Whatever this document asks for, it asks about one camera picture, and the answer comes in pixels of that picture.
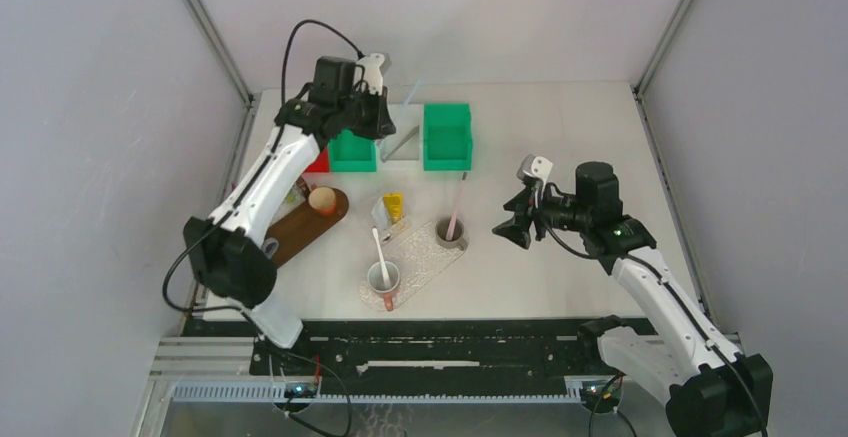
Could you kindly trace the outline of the light blue toothbrush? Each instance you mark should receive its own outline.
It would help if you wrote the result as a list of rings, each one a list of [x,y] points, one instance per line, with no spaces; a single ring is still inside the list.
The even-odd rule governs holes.
[[[410,105],[410,103],[411,103],[411,101],[412,101],[413,97],[415,96],[415,94],[416,94],[417,90],[419,89],[419,87],[420,87],[421,83],[422,83],[422,78],[421,78],[421,77],[419,77],[419,78],[415,81],[415,83],[412,85],[412,87],[411,87],[411,89],[409,90],[409,92],[407,93],[406,98],[403,100],[403,102],[402,102],[402,104],[401,104],[401,107],[400,107],[400,114],[399,114],[399,116],[400,116],[402,119],[404,119],[404,118],[405,118],[405,116],[406,116],[406,114],[407,114],[407,112],[408,112],[409,105]]]

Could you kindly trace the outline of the grey ceramic mug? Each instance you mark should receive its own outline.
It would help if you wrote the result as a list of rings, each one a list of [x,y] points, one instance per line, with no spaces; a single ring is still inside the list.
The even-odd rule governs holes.
[[[468,239],[463,222],[457,219],[453,226],[451,222],[451,217],[443,217],[436,222],[435,235],[438,245],[445,249],[466,251]]]

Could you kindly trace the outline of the pink toothbrush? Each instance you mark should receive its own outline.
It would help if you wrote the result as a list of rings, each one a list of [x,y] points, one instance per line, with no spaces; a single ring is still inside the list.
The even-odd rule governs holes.
[[[459,188],[458,188],[457,197],[455,199],[453,212],[451,214],[449,224],[448,224],[446,234],[445,234],[445,239],[447,241],[453,241],[454,240],[456,224],[457,224],[457,221],[458,221],[458,214],[459,214],[459,210],[460,210],[460,206],[461,206],[461,201],[462,201],[462,197],[463,197],[463,193],[464,193],[465,182],[467,180],[467,176],[468,176],[468,172],[464,171],[462,176],[461,176],[460,185],[459,185]]]

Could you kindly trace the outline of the yellow toothpaste tube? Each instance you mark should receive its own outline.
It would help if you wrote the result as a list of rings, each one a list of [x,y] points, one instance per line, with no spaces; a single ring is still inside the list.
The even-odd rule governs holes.
[[[405,216],[404,195],[400,192],[386,193],[382,200],[391,224],[399,223]]]

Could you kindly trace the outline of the beige cup orange handle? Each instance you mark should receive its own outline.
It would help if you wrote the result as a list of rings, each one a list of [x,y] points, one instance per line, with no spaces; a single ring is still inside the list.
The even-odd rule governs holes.
[[[322,216],[334,214],[337,208],[335,190],[326,186],[313,188],[309,193],[307,202],[313,211]]]

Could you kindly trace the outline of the white toothpaste tube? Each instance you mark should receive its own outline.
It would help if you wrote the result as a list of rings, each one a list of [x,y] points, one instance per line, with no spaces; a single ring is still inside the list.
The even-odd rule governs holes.
[[[381,243],[389,242],[392,238],[392,228],[394,225],[391,224],[386,208],[383,204],[382,196],[376,199],[376,202],[372,208],[371,216],[374,221],[374,227],[376,227],[380,234]]]

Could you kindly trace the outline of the clear holder with wooden ends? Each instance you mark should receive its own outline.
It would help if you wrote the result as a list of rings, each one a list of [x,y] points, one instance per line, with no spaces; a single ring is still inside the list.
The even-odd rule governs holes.
[[[306,202],[310,192],[311,189],[309,184],[303,177],[299,177],[289,190],[288,194],[284,197],[280,210],[284,213],[290,212],[294,208]]]

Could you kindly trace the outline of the white blue mug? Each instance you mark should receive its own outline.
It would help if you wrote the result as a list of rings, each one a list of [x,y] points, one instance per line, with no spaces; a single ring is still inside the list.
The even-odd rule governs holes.
[[[267,238],[262,244],[262,251],[268,258],[272,258],[278,248],[279,242],[275,238]]]

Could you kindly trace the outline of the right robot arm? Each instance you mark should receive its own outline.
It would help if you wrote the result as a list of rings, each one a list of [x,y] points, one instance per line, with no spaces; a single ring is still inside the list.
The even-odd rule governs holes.
[[[589,321],[579,331],[582,367],[630,377],[664,407],[677,436],[767,435],[772,368],[761,355],[744,354],[683,290],[652,234],[625,214],[613,167],[578,165],[572,193],[550,181],[552,168],[542,156],[522,161],[523,189],[505,203],[512,216],[493,234],[524,249],[551,237],[571,255],[599,263],[662,340],[645,343],[614,315]]]

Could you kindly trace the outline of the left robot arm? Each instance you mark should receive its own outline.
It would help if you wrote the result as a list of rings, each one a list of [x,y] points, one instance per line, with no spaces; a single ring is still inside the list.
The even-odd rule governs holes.
[[[277,268],[262,244],[272,218],[296,181],[340,133],[378,141],[395,133],[387,103],[383,53],[358,60],[321,57],[312,81],[282,103],[268,141],[246,176],[209,217],[184,226],[195,280],[227,300],[275,346],[274,361],[290,374],[311,364],[303,324],[278,290]]]

